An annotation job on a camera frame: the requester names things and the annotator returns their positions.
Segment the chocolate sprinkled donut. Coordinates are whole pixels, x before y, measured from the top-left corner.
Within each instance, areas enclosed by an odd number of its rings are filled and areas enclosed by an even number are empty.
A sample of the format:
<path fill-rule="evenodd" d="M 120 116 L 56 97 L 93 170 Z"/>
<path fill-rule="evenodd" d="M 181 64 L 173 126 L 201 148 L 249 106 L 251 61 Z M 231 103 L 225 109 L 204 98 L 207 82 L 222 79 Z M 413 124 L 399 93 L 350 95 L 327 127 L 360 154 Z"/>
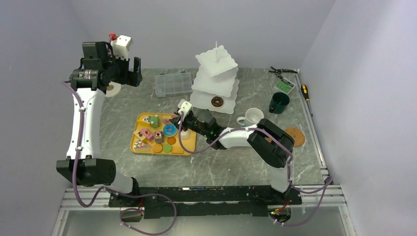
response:
<path fill-rule="evenodd" d="M 220 108 L 224 105 L 224 99 L 220 96 L 214 96 L 211 99 L 211 105 L 215 108 Z"/>

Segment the blue frosted donut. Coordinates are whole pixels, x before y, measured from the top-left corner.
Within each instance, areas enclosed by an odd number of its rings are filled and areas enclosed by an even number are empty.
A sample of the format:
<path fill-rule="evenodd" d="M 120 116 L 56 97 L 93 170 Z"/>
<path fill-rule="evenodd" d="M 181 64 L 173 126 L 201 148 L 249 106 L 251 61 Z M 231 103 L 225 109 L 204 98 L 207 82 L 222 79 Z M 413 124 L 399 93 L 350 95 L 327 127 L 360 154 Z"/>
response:
<path fill-rule="evenodd" d="M 177 134 L 178 129 L 174 124 L 167 124 L 163 127 L 163 134 L 166 137 L 173 137 Z"/>

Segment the white three-tier dessert stand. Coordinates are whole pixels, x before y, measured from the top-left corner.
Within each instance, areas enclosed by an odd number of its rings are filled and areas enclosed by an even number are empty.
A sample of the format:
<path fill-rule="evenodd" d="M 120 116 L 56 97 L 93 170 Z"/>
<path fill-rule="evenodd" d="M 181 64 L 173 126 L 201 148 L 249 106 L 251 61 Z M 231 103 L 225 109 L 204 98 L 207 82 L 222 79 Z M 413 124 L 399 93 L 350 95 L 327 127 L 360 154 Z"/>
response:
<path fill-rule="evenodd" d="M 194 108 L 213 112 L 233 114 L 236 106 L 239 79 L 238 64 L 223 45 L 216 45 L 195 56 L 199 65 L 192 85 L 190 103 Z M 211 99 L 220 96 L 224 105 L 215 108 Z"/>

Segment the pink handled tongs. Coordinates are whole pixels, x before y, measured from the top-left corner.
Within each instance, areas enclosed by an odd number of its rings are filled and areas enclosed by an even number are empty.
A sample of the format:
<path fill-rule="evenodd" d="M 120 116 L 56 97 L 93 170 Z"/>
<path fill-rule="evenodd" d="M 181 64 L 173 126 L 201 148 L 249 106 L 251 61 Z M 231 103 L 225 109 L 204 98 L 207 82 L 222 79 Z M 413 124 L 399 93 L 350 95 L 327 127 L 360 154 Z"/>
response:
<path fill-rule="evenodd" d="M 169 116 L 163 116 L 161 118 L 161 121 L 164 125 L 168 125 L 168 124 L 176 124 L 176 120 L 177 120 L 178 115 L 176 114 L 169 114 Z"/>

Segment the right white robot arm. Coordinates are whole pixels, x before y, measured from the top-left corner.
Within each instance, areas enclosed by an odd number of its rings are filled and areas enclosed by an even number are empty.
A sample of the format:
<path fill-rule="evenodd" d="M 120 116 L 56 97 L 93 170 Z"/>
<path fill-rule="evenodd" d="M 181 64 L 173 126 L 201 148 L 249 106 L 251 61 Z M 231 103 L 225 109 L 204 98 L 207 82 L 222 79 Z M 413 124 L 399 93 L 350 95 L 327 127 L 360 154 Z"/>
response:
<path fill-rule="evenodd" d="M 271 198 L 283 204 L 290 197 L 290 161 L 294 139 L 270 120 L 263 118 L 257 124 L 230 128 L 217 123 L 209 110 L 197 114 L 177 110 L 169 120 L 179 131 L 191 130 L 206 138 L 208 148 L 226 150 L 251 147 L 269 165 Z"/>

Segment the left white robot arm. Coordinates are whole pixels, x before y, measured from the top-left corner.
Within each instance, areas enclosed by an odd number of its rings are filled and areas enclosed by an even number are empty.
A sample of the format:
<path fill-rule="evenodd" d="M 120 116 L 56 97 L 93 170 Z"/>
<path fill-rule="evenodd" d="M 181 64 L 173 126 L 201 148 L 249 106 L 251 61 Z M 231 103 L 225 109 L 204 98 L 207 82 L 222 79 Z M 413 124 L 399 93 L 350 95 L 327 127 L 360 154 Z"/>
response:
<path fill-rule="evenodd" d="M 134 58 L 129 69 L 129 48 L 133 40 L 123 35 L 111 42 L 82 44 L 84 56 L 65 86 L 73 95 L 74 117 L 71 142 L 65 160 L 56 164 L 57 171 L 76 186 L 101 185 L 122 193 L 130 207 L 141 200 L 138 184 L 132 177 L 119 173 L 114 161 L 103 159 L 99 143 L 100 114 L 107 87 L 111 82 L 137 87 L 142 81 L 141 60 Z"/>

